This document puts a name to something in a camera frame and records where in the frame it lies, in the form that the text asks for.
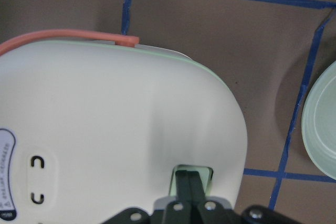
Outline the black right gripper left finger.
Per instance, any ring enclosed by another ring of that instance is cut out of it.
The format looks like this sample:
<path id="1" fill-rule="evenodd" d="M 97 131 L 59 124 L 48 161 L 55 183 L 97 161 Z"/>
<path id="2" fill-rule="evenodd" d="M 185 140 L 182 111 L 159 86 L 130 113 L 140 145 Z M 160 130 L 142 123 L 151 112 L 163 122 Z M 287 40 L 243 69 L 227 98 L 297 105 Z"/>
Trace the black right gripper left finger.
<path id="1" fill-rule="evenodd" d="M 176 199 L 167 204 L 163 212 L 162 223 L 191 223 L 191 189 L 186 170 L 175 173 Z"/>

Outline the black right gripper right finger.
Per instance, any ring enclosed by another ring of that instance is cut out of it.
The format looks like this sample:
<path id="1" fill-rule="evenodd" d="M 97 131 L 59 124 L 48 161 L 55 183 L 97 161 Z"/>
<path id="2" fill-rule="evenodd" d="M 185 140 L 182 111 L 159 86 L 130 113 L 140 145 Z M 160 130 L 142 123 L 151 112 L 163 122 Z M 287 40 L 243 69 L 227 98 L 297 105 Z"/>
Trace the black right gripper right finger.
<path id="1" fill-rule="evenodd" d="M 187 172 L 191 203 L 191 223 L 234 223 L 230 202 L 217 196 L 206 196 L 198 172 Z"/>

